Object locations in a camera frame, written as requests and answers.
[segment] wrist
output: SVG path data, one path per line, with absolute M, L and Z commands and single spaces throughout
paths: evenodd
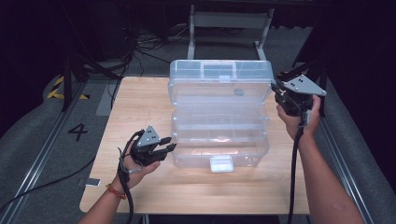
M 122 184 L 118 177 L 114 178 L 113 182 L 111 182 L 111 187 L 116 190 L 117 192 L 124 194 L 125 191 L 122 188 Z
M 300 138 L 300 142 L 298 144 L 298 148 L 300 150 L 308 150 L 309 148 L 312 148 L 315 146 L 315 137 L 311 134 L 303 134 Z
M 119 200 L 126 199 L 125 193 L 120 193 L 120 192 L 116 191 L 115 189 L 113 189 L 111 184 L 106 185 L 106 187 L 107 187 L 107 191 L 106 191 L 107 194 L 112 194 L 112 195 L 116 196 L 117 199 L 119 199 Z

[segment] yellow tape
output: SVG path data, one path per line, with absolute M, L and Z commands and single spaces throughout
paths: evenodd
M 59 89 L 61 86 L 62 82 L 64 82 L 64 76 L 60 75 L 58 79 L 56 79 L 55 84 L 52 87 L 52 90 L 49 92 L 49 95 L 47 98 L 56 98 L 56 99 L 64 99 L 64 94 L 61 93 L 56 93 L 56 91 Z M 89 94 L 82 94 L 79 96 L 80 100 L 89 100 L 90 95 Z

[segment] hand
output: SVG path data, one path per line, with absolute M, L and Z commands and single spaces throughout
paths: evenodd
M 303 135 L 304 137 L 307 136 L 314 137 L 319 124 L 320 98 L 314 95 L 313 100 L 314 102 L 311 110 L 311 118 L 308 121 L 308 124 L 304 126 L 304 135 Z M 288 134 L 290 135 L 291 139 L 294 140 L 294 137 L 297 134 L 298 125 L 301 121 L 301 118 L 288 116 L 281 105 L 277 105 L 276 110 L 279 117 L 285 122 L 286 130 L 288 131 Z
M 134 142 L 131 142 L 131 144 L 129 145 L 126 154 L 128 155 L 131 152 L 131 148 L 132 148 L 132 144 Z M 136 186 L 138 183 L 140 183 L 140 181 L 143 179 L 143 177 L 145 175 L 148 175 L 152 172 L 154 172 L 159 166 L 160 166 L 160 162 L 159 161 L 155 161 L 154 163 L 148 165 L 148 166 L 144 166 L 143 169 L 139 172 L 130 174 L 130 180 L 128 181 L 127 185 L 128 188 L 131 189 L 134 186 Z M 140 169 L 142 166 L 139 164 L 136 164 L 134 162 L 134 160 L 132 160 L 131 156 L 126 156 L 124 158 L 124 164 L 123 164 L 128 170 L 133 170 L 133 169 Z M 113 187 L 113 189 L 115 189 L 116 191 L 120 192 L 120 193 L 124 193 L 124 190 L 122 189 L 122 185 L 120 183 L 120 178 L 118 175 L 116 175 L 116 177 L 114 178 L 113 182 L 111 183 L 111 186 Z

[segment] plastic drawer unit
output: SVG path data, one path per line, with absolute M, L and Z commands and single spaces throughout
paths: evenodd
M 271 83 L 267 61 L 173 61 L 168 90 L 175 166 L 214 173 L 256 166 L 269 149 L 264 101 Z

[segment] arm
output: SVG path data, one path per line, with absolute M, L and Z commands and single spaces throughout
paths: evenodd
M 319 108 L 320 98 L 314 96 L 311 120 L 299 142 L 310 214 L 316 223 L 364 223 L 356 204 L 318 150 L 314 136 L 320 119 Z M 286 115 L 280 105 L 276 109 L 294 138 L 300 118 Z
M 128 169 L 140 168 L 139 165 L 133 162 L 131 157 L 126 157 L 124 165 Z M 136 186 L 145 175 L 155 171 L 160 165 L 159 161 L 155 161 L 149 166 L 143 167 L 143 169 L 138 173 L 133 173 L 130 175 L 131 180 L 128 182 L 128 188 L 131 189 Z M 111 186 L 117 192 L 123 194 L 122 185 L 120 183 L 118 175 L 114 178 Z M 79 221 L 79 224 L 84 223 L 96 223 L 96 224 L 109 224 L 112 223 L 119 207 L 121 198 L 119 198 L 114 193 L 106 190 L 103 195 L 98 199 L 98 201 L 93 205 L 90 211 Z

